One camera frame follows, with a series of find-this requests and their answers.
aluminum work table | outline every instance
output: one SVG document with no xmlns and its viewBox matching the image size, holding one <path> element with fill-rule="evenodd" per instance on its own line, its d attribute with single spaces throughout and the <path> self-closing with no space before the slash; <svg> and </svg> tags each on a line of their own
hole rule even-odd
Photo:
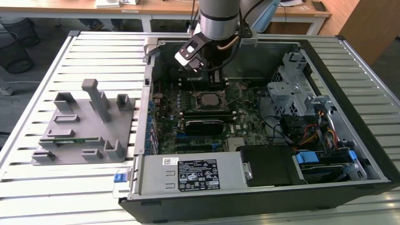
<svg viewBox="0 0 400 225">
<path fill-rule="evenodd" d="M 138 222 L 117 204 L 113 174 L 132 166 L 146 37 L 188 38 L 170 33 L 81 32 L 68 37 L 0 152 L 0 224 L 104 224 Z M 276 39 L 277 36 L 262 36 Z M 297 39 L 304 36 L 278 36 Z M 306 36 L 370 131 L 400 168 L 400 103 L 345 41 Z M 57 91 L 89 98 L 80 90 L 98 80 L 109 98 L 136 99 L 128 160 L 114 164 L 32 166 L 30 156 L 56 108 Z M 324 94 L 321 83 L 314 83 Z M 400 188 L 318 211 L 230 217 L 173 224 L 400 224 Z"/>
</svg>

blue latch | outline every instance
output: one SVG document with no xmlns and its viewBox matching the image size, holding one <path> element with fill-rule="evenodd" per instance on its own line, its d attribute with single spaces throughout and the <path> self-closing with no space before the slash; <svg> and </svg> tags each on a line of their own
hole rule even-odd
<svg viewBox="0 0 400 225">
<path fill-rule="evenodd" d="M 213 144 L 210 144 L 212 145 L 212 150 L 214 151 L 216 149 L 217 149 L 217 147 L 218 147 L 218 143 L 213 143 Z"/>
<path fill-rule="evenodd" d="M 113 182 L 114 183 L 124 183 L 124 182 L 126 182 L 126 173 L 116 173 L 113 175 Z"/>
<path fill-rule="evenodd" d="M 349 150 L 349 157 L 350 157 L 352 161 L 357 160 L 357 155 L 353 150 Z"/>
<path fill-rule="evenodd" d="M 298 152 L 298 154 L 296 155 L 296 160 L 297 163 L 317 163 L 318 157 L 317 154 L 313 151 L 301 151 Z"/>
</svg>

barcode sticker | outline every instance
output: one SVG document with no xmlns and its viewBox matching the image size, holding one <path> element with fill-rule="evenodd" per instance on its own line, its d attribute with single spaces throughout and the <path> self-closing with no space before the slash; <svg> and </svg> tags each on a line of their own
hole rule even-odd
<svg viewBox="0 0 400 225">
<path fill-rule="evenodd" d="M 180 158 L 162 158 L 162 165 L 177 165 Z"/>
</svg>

power supply label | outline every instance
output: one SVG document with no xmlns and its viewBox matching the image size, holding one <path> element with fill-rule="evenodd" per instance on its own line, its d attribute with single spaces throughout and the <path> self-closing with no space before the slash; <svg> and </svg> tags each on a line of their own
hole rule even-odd
<svg viewBox="0 0 400 225">
<path fill-rule="evenodd" d="M 177 175 L 181 192 L 220 189 L 216 159 L 178 161 Z"/>
</svg>

mesh trash bin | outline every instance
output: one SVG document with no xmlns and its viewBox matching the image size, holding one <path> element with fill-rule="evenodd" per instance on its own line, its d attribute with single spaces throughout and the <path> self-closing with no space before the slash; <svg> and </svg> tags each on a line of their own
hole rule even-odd
<svg viewBox="0 0 400 225">
<path fill-rule="evenodd" d="M 1 17 L 0 23 L 8 32 L 18 35 L 18 42 L 24 47 L 38 43 L 38 37 L 33 28 L 33 22 L 29 18 Z"/>
<path fill-rule="evenodd" d="M 33 66 L 29 55 L 18 43 L 18 35 L 14 33 L 0 33 L 0 66 L 10 74 L 20 74 Z"/>
</svg>

